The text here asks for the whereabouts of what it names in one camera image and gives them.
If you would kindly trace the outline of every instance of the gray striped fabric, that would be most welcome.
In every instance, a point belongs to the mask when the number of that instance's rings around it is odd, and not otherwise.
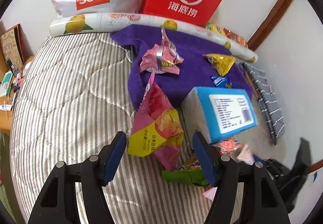
[[[285,133],[285,123],[275,93],[263,70],[248,63],[244,63],[243,68],[249,73],[255,89],[261,95],[258,99],[259,106],[266,117],[271,142],[276,145]]]
[[[108,33],[48,36],[33,60],[13,114],[10,159],[13,184],[25,221],[57,161],[84,161],[127,136],[134,111],[127,79],[131,51]],[[188,138],[183,163],[191,155]],[[154,156],[126,152],[104,194],[115,223],[203,223],[211,201],[203,188],[174,184],[160,177]],[[76,184],[81,223],[87,223],[81,184]]]

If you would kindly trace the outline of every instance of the red snack packet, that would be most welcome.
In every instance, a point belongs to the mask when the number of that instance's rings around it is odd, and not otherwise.
[[[225,140],[221,140],[212,146],[215,146],[217,150],[220,152],[221,155],[227,155],[231,153],[232,151],[237,150],[238,148],[242,148],[243,145],[240,145],[238,140],[230,137]]]
[[[225,29],[225,28],[223,29],[223,31],[224,31],[226,37],[237,42],[241,46],[248,48],[248,43],[242,36],[237,35],[236,33],[232,32],[228,29]]]

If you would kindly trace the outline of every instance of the barcode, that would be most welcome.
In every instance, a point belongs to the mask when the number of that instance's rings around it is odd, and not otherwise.
[[[249,109],[244,109],[244,110],[241,110],[242,111],[242,116],[243,116],[243,119],[244,119],[244,122],[249,122],[251,121],[251,116],[250,116],[250,112],[249,112]]]

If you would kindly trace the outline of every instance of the pink snack wrapper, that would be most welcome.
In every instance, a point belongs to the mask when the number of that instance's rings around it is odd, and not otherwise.
[[[245,144],[240,154],[237,156],[238,161],[243,161],[248,165],[253,165],[255,159],[250,151],[248,144]]]
[[[165,169],[171,171],[176,167],[184,132],[177,110],[154,78],[155,73],[152,73],[136,113],[128,154],[144,157],[154,153]]]
[[[176,51],[175,45],[168,39],[164,27],[162,27],[162,45],[155,44],[143,55],[139,66],[139,72],[148,71],[156,74],[171,73],[178,75],[180,69],[176,64],[182,63],[183,58]]]
[[[203,192],[203,196],[212,201],[215,197],[215,194],[216,194],[216,187],[212,187],[209,190],[206,190],[205,192]]]

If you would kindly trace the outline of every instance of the candy wrapper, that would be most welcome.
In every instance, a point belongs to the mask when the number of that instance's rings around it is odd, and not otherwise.
[[[182,63],[183,58],[176,51],[175,45],[168,39],[165,28],[162,27],[162,45],[155,44],[152,49],[143,55],[139,71],[148,71],[156,74],[179,74],[180,69],[176,64]]]
[[[184,133],[177,111],[154,78],[152,73],[132,127],[128,154],[143,157],[154,152],[165,169],[172,170],[179,157]]]
[[[207,186],[200,163],[196,157],[191,157],[187,162],[175,171],[162,171],[162,178],[187,185]]]
[[[250,151],[248,144],[245,144],[240,154],[237,156],[238,161],[243,161],[248,165],[253,165],[255,159]]]
[[[225,76],[211,76],[211,80],[216,87],[219,88],[232,88],[231,80]]]
[[[213,31],[216,34],[220,34],[220,35],[226,36],[225,33],[224,33],[223,28],[220,28],[219,26],[216,26],[215,24],[206,23],[205,29],[208,29],[210,31]]]
[[[220,76],[226,75],[235,63],[235,58],[229,55],[206,54],[203,56],[207,58],[207,60],[210,62],[213,68],[217,70]]]
[[[212,23],[207,23],[205,25],[205,29],[213,31],[216,34],[220,34],[225,37],[228,37],[229,39],[235,41],[236,43],[240,44],[241,46],[248,48],[248,43],[242,36],[237,35],[236,33],[232,32],[228,29],[220,28],[219,26],[216,26],[215,24],[212,24]]]
[[[217,187],[212,187],[209,190],[203,192],[203,196],[207,199],[210,199],[213,201],[215,194],[216,194]]]
[[[242,148],[243,145],[240,145],[238,140],[231,137],[225,140],[221,140],[212,146],[215,146],[217,150],[220,152],[221,155],[227,155],[231,153],[232,151],[237,150],[238,148]]]
[[[235,41],[238,44],[241,44],[241,46],[248,48],[248,43],[247,41],[240,35],[235,34],[234,32],[227,30],[227,29],[223,29],[226,37],[228,37],[229,39]]]

